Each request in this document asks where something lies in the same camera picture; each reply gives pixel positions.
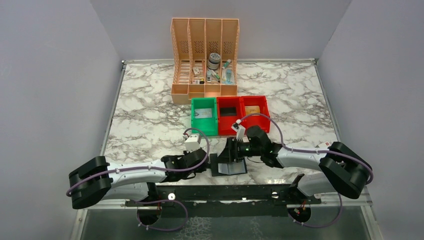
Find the black card holder wallet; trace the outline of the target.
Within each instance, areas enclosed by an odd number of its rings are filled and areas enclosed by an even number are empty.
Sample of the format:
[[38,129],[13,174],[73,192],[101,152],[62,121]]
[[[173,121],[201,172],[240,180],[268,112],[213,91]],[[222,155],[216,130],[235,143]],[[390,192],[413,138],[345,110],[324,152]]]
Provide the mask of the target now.
[[231,162],[231,163],[218,163],[218,176],[212,177],[221,177],[221,176],[233,176],[233,175],[242,175],[247,174],[247,165],[245,160],[240,162]]

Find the red plastic bin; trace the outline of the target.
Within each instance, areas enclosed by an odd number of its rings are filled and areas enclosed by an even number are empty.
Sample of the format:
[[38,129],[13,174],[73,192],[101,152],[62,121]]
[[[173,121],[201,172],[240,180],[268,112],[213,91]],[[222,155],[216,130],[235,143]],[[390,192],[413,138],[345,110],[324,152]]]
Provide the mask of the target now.
[[232,129],[232,126],[245,114],[242,98],[239,96],[221,96],[216,98],[216,104],[218,114],[218,135],[235,135],[236,132]]
[[[267,98],[264,95],[250,95],[250,96],[242,96],[243,103],[243,117],[246,116],[245,106],[260,106],[260,113],[262,115],[270,117],[270,112],[268,109]],[[252,115],[242,120],[241,124],[248,129],[252,126],[259,126],[264,132],[270,132],[271,122],[268,118],[262,115]]]

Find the green plastic bin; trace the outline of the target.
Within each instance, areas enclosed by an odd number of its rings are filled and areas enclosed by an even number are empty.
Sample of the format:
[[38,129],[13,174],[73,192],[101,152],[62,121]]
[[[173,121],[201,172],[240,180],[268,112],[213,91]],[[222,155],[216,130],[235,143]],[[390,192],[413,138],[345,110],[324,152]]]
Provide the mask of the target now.
[[208,137],[218,136],[218,110],[215,97],[191,99],[191,127]]

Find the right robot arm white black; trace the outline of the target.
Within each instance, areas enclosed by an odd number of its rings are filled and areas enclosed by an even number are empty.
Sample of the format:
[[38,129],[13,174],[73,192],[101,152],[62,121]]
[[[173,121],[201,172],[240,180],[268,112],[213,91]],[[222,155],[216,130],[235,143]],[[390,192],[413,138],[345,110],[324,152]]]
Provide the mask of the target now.
[[259,126],[246,131],[247,141],[228,137],[217,156],[220,164],[241,162],[247,157],[259,157],[270,168],[303,168],[315,174],[299,174],[290,184],[286,196],[304,200],[315,194],[337,192],[358,199],[364,186],[373,179],[372,167],[342,142],[328,148],[292,148],[270,140]]

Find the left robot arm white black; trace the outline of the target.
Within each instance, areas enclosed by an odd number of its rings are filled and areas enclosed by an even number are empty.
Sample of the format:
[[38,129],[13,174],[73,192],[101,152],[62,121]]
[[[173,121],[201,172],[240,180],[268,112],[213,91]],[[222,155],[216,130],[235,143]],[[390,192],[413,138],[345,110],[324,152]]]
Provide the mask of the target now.
[[150,185],[188,180],[190,175],[204,172],[208,160],[209,152],[202,148],[131,164],[110,163],[105,156],[96,156],[69,173],[66,196],[77,210],[103,200],[142,201],[148,198]]

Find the gold card in red bin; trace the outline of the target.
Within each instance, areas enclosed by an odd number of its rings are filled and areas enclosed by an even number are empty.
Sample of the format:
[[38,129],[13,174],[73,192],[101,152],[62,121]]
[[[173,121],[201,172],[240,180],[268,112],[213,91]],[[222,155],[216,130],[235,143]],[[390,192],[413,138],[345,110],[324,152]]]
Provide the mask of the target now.
[[258,114],[261,112],[259,105],[247,105],[245,106],[245,115]]

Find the black card in red bin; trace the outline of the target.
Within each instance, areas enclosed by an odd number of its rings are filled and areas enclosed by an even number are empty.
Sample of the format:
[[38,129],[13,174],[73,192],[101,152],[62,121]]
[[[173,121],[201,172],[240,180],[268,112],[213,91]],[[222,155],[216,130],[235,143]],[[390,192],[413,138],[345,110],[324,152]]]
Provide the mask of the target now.
[[236,107],[221,107],[219,114],[221,117],[234,117],[238,115]]

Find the silver card in green bin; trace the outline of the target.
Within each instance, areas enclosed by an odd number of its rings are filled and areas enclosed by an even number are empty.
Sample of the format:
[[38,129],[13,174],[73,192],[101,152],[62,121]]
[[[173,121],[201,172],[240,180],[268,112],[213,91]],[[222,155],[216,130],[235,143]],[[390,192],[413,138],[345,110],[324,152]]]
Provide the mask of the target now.
[[194,110],[195,119],[207,119],[213,117],[213,111],[211,108],[197,108]]

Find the blue packaged item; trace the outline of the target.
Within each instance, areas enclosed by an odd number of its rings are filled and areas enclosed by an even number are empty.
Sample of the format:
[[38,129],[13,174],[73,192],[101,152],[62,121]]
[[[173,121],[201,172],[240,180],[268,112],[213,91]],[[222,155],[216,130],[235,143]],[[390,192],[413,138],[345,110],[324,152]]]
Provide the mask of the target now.
[[222,70],[222,80],[221,83],[225,85],[234,85],[234,74],[233,71],[230,68],[225,68]]

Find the green marker pen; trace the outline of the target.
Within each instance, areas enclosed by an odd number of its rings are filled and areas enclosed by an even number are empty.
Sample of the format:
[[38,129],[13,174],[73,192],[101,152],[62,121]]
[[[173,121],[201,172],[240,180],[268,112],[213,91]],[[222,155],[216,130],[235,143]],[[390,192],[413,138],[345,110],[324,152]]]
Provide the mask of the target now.
[[220,83],[221,82],[221,77],[215,72],[215,71],[213,71],[213,70],[210,70],[209,71],[210,72],[210,74],[211,74],[211,76],[218,82],[218,83]]

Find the small white bottle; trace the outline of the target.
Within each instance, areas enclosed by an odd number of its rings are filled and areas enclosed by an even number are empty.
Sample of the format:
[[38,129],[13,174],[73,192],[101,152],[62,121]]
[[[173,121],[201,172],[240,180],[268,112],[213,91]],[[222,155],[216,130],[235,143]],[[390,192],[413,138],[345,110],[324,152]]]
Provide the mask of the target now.
[[207,73],[206,73],[206,81],[208,83],[210,83],[212,81],[212,76],[213,76],[213,74],[211,73],[210,70],[208,70]]

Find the green capped tube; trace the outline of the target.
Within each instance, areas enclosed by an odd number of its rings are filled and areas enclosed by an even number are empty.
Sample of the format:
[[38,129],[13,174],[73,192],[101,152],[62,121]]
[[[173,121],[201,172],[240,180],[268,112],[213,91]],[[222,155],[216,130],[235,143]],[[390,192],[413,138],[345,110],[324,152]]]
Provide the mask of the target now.
[[222,65],[222,69],[226,69],[229,65],[230,65],[230,63],[231,63],[231,59],[228,59],[223,65]]

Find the small white box in organizer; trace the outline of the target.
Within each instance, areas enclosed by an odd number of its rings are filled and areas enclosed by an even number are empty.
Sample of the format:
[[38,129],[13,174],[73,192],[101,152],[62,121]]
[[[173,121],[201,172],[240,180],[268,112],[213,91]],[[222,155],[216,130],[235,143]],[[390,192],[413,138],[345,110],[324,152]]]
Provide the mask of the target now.
[[200,74],[201,74],[200,69],[199,69],[198,67],[196,67],[196,66],[192,68],[192,71],[193,71],[193,74],[194,74],[195,76],[197,76],[197,75],[200,75]]

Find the round grey tin jar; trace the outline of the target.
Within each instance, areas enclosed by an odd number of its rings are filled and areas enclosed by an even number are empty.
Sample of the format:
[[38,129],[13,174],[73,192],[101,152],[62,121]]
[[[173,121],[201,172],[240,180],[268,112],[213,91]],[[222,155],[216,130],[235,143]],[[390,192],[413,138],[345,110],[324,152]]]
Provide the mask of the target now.
[[207,68],[210,70],[217,70],[220,66],[221,63],[221,55],[216,53],[216,52],[212,52],[209,54],[208,56],[208,60],[207,60]]

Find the peach desk file organizer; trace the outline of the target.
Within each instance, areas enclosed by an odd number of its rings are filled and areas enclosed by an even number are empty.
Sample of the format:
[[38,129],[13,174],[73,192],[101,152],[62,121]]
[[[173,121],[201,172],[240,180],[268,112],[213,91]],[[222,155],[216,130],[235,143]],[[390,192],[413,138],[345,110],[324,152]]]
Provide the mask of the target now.
[[[170,34],[174,57],[174,76],[171,99],[174,104],[188,105],[193,98],[232,97],[238,94],[237,63],[240,21],[237,18],[173,18]],[[210,53],[221,56],[219,68],[214,70],[220,82],[212,77],[207,82],[207,61]],[[227,68],[233,71],[234,84],[222,84],[222,65],[231,59]],[[199,75],[194,75],[198,67]],[[192,84],[193,80],[205,81]]]

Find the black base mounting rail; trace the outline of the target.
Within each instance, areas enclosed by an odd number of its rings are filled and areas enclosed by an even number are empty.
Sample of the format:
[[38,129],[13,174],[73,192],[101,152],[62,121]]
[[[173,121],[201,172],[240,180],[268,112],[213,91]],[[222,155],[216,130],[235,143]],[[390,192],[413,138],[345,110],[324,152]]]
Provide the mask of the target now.
[[310,196],[306,199],[290,196],[289,184],[259,184],[259,185],[158,185],[155,196],[167,199],[174,194],[179,201],[241,201],[265,200],[276,201],[286,205],[320,204],[322,201]]

